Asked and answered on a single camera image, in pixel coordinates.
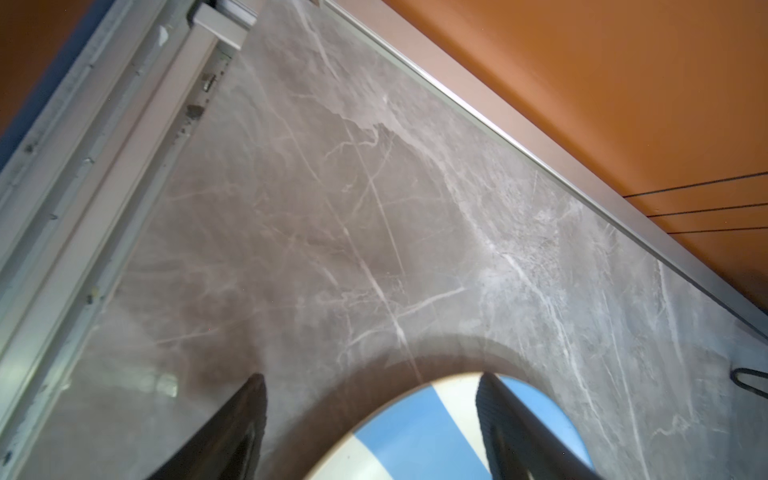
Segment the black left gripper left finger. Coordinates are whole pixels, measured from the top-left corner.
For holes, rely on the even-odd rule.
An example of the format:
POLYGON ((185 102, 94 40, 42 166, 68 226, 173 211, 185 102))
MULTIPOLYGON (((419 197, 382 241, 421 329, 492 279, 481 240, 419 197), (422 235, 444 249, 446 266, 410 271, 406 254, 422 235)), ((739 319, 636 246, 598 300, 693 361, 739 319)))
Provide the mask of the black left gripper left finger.
POLYGON ((152 479, 252 479, 267 421, 264 376, 255 373, 152 479))

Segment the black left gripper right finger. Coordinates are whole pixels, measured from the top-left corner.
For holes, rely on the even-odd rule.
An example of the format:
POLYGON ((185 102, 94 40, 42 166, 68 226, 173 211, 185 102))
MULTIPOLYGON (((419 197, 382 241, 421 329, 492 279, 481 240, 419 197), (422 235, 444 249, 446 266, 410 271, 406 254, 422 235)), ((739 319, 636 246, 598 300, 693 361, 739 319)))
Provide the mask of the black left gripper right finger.
POLYGON ((597 479, 495 374, 480 377, 475 405, 494 479, 597 479))

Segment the blue striped plate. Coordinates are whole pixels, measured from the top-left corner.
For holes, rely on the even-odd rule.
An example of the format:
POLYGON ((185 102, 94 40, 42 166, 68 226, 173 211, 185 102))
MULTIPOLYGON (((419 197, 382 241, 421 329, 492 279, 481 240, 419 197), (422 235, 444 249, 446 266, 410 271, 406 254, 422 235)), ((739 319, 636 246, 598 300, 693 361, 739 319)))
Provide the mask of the blue striped plate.
MULTIPOLYGON (((308 478, 494 479, 475 405, 483 373, 444 377, 403 394, 343 437, 308 478)), ((525 382, 495 375, 596 472, 575 426, 553 400, 525 382)))

